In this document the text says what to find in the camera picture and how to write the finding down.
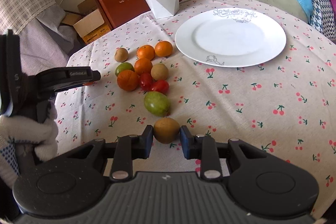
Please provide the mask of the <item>white gloved hand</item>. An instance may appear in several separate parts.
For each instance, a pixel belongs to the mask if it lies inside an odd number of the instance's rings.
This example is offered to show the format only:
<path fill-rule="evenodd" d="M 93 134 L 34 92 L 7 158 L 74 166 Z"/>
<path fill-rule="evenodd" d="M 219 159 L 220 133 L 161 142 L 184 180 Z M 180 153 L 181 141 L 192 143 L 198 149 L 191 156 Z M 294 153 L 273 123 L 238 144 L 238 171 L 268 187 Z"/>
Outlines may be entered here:
<path fill-rule="evenodd" d="M 38 123 L 33 119 L 16 115 L 1 116 L 1 179 L 12 188 L 19 176 L 16 144 L 35 144 L 35 155 L 41 161 L 56 156 L 58 144 L 57 111 L 54 103 L 47 110 L 47 119 Z"/>

